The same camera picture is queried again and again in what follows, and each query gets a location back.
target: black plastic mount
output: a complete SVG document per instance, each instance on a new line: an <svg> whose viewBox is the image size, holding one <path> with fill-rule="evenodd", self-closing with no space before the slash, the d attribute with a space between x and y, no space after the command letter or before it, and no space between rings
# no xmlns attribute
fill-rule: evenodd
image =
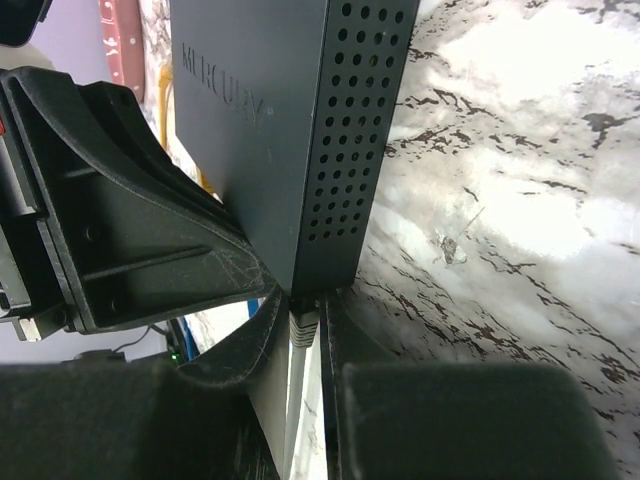
<svg viewBox="0 0 640 480"><path fill-rule="evenodd" d="M224 207L171 163L130 90L7 71L0 119L0 319L19 331L133 328L275 285Z"/></svg>
<svg viewBox="0 0 640 480"><path fill-rule="evenodd" d="M320 302L330 480L615 480L578 382L534 364L399 361Z"/></svg>
<svg viewBox="0 0 640 480"><path fill-rule="evenodd" d="M43 22L53 0L3 0L0 2L0 45L20 47Z"/></svg>
<svg viewBox="0 0 640 480"><path fill-rule="evenodd" d="M250 395L288 314L274 289L181 370L162 361L0 368L3 480L279 479Z"/></svg>

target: yellow cable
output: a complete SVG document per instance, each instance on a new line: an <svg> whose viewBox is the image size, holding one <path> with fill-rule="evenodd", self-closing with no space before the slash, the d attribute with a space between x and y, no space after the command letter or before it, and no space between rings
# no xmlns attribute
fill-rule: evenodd
<svg viewBox="0 0 640 480"><path fill-rule="evenodd" d="M165 63L160 68L160 78L158 79L158 109L159 109L159 129L160 129L160 145L165 150L168 146L167 138L167 89L173 82L173 65Z"/></svg>
<svg viewBox="0 0 640 480"><path fill-rule="evenodd" d="M202 174L199 168L198 168L198 183L204 189L204 191L207 192L209 195L213 195L215 193L215 191L213 190L213 187L211 186L207 178Z"/></svg>

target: marble surface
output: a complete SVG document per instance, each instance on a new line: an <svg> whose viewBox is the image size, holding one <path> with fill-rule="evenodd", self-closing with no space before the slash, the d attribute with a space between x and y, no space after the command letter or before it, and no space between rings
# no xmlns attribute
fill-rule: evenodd
<svg viewBox="0 0 640 480"><path fill-rule="evenodd" d="M141 8L153 126L169 12ZM630 0L423 0L346 294L398 356L571 370L626 478L640 477L639 21Z"/></svg>

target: dark gray metal box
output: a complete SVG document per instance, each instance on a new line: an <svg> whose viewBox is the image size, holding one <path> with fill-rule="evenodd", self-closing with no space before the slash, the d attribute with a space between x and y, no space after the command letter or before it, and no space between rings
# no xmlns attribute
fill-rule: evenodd
<svg viewBox="0 0 640 480"><path fill-rule="evenodd" d="M172 2L178 137L290 295L353 282L417 5Z"/></svg>

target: perforated vent holes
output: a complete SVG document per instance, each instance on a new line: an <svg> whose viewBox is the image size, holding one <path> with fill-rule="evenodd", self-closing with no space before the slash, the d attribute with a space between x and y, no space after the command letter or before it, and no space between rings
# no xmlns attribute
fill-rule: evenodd
<svg viewBox="0 0 640 480"><path fill-rule="evenodd" d="M331 3L303 244L364 235L412 29L396 5Z"/></svg>

